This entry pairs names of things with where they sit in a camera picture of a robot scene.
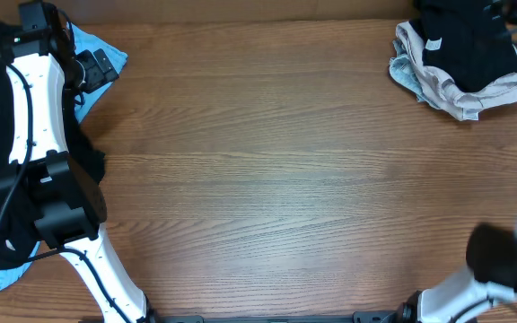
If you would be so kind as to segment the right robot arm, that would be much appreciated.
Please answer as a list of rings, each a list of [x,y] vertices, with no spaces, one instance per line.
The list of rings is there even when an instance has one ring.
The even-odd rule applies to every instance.
[[[517,302],[517,224],[513,231],[480,223],[472,231],[466,265],[402,303],[390,322],[474,322],[493,307]]]

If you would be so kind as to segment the black t-shirt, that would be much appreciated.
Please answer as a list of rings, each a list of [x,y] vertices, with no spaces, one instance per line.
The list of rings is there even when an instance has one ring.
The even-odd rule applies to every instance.
[[[501,8],[491,0],[416,0],[412,27],[425,40],[423,62],[449,74],[464,92],[479,92],[517,73],[517,51]]]

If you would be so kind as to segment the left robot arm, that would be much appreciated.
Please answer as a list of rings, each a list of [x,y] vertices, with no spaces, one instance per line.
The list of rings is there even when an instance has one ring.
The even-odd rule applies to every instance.
[[[98,183],[71,155],[63,96],[77,87],[83,65],[63,28],[36,22],[6,43],[6,73],[13,89],[13,146],[0,178],[6,197],[0,210],[0,257],[12,264],[36,261],[17,255],[3,235],[11,203],[35,240],[48,245],[77,271],[106,322],[157,322],[144,292],[127,274],[105,222],[107,206]]]

